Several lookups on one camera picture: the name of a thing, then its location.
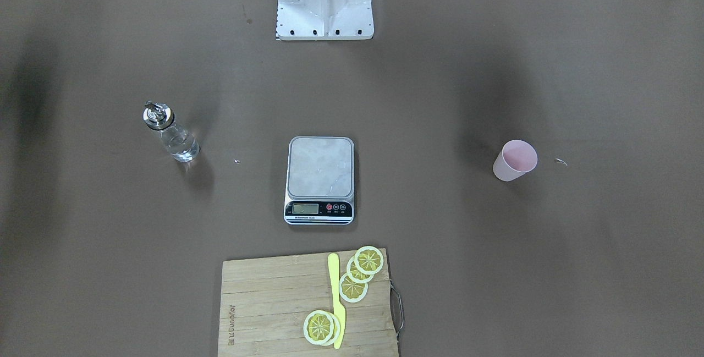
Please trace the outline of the lemon slice lower of row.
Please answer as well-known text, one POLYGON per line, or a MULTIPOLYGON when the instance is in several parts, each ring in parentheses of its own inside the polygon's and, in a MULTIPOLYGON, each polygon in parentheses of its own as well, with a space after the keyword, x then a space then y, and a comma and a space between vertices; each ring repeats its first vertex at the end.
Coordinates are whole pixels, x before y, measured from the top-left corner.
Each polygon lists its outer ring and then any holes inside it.
POLYGON ((350 304, 355 304, 364 299, 367 292, 367 283, 355 282, 347 273, 339 280, 339 295, 344 301, 350 304))

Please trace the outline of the lemon slice middle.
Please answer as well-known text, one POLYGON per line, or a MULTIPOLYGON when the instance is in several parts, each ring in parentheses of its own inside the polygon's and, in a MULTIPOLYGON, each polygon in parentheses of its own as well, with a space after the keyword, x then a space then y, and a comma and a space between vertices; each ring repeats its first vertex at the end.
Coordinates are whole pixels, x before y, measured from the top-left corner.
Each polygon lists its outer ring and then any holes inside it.
POLYGON ((345 270, 345 273, 349 277, 350 281, 357 283, 357 284, 366 284, 371 281, 371 279, 374 277, 374 273, 372 274, 367 274, 362 272, 355 264, 355 259, 354 257, 351 257, 349 261, 347 262, 347 269, 345 270))

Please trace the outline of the lemon slice top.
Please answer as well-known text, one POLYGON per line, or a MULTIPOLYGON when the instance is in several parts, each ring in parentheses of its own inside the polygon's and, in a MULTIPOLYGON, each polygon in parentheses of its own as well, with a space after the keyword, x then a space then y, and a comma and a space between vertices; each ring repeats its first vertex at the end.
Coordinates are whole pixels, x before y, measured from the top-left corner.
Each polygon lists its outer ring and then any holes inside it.
POLYGON ((355 267, 365 275, 376 275, 385 263, 384 255, 374 246, 360 247, 355 252, 353 260, 355 267))

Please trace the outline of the silver digital kitchen scale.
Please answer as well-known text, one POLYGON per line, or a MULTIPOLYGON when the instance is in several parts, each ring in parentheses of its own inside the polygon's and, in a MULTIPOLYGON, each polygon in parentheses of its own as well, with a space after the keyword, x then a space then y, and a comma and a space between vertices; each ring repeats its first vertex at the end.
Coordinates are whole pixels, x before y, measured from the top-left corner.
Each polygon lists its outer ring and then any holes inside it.
POLYGON ((355 145, 342 136, 289 142, 283 218, 289 225, 348 225, 355 218, 355 145))

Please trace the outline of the lemon slice behind near knife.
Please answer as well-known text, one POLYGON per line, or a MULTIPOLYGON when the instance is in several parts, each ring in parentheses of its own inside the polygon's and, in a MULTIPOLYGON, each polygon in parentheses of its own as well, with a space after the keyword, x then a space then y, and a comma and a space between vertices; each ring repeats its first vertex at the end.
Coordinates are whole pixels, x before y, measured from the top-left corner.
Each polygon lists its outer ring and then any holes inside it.
POLYGON ((332 320, 332 323, 333 323, 333 332, 332 332, 332 336, 331 336, 330 339, 324 344, 324 346, 330 346, 330 345, 333 345, 333 344, 339 339, 339 336, 340 336, 340 334, 341 334, 341 329, 342 329, 341 326, 342 326, 342 325, 341 325, 341 322, 339 321, 339 319, 337 318, 337 316, 336 316, 335 314, 332 314, 331 312, 327 312, 326 314, 327 314, 328 317, 330 317, 331 320, 332 320))

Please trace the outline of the glass sauce bottle metal spout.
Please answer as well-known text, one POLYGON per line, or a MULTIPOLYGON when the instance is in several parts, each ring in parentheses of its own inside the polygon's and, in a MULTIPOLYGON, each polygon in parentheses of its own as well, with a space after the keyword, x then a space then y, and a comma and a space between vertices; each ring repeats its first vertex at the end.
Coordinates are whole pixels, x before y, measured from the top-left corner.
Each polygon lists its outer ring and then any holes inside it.
POLYGON ((158 133, 161 144, 178 162, 191 162, 200 152, 194 135, 175 119, 173 109, 165 103, 146 101, 142 114, 144 124, 158 133))

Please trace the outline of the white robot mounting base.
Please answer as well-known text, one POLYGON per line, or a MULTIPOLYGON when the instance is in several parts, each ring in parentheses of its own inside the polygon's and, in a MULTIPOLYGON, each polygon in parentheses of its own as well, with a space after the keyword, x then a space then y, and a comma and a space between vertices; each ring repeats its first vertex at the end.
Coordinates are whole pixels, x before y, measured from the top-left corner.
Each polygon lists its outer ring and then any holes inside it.
POLYGON ((370 40, 374 34, 372 0, 277 0, 280 41, 370 40))

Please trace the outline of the bamboo cutting board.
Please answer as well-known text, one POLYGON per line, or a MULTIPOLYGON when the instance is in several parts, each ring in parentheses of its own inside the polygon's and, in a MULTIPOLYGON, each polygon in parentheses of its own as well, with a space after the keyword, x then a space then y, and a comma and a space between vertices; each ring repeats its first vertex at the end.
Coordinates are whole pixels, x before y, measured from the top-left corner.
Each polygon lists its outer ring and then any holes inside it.
POLYGON ((403 309, 384 265, 366 296, 345 307, 339 349, 304 336, 314 310, 333 311, 327 252, 226 260, 219 299, 219 356, 398 356, 403 309))

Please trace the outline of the lemon slice front near knife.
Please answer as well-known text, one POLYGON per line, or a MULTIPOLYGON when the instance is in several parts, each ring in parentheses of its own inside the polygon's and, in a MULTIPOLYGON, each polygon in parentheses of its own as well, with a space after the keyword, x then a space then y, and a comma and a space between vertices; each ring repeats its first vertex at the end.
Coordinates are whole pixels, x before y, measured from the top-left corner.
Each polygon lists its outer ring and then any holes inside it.
POLYGON ((306 340, 314 346, 324 346, 333 332, 333 323, 327 310, 314 310, 307 315, 302 325, 306 340))

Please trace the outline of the pink plastic cup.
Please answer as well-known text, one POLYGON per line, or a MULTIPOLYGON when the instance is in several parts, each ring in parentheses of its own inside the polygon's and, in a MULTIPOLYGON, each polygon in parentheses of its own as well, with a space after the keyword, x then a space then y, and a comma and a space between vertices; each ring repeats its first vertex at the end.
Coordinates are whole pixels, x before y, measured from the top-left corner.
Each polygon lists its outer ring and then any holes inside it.
POLYGON ((509 182, 533 171, 537 164, 538 154, 531 144, 510 140, 503 145, 492 169, 496 178, 509 182))

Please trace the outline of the yellow plastic knife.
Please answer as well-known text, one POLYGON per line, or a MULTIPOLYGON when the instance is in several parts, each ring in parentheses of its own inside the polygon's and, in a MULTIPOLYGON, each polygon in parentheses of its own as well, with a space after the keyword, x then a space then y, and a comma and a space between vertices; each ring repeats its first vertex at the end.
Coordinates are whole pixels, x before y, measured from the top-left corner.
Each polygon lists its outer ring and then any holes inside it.
POLYGON ((345 322, 347 321, 347 313, 345 311, 345 307, 341 302, 341 296, 340 296, 340 279, 341 279, 341 274, 340 274, 340 259, 339 255, 336 252, 330 252, 330 254, 327 256, 327 266, 328 266, 328 274, 329 274, 329 279, 330 279, 330 284, 331 284, 331 295, 332 295, 332 304, 333 304, 333 314, 335 317, 339 320, 339 335, 335 342, 333 343, 333 347, 335 349, 339 349, 341 347, 342 341, 344 339, 344 333, 345 333, 345 322))

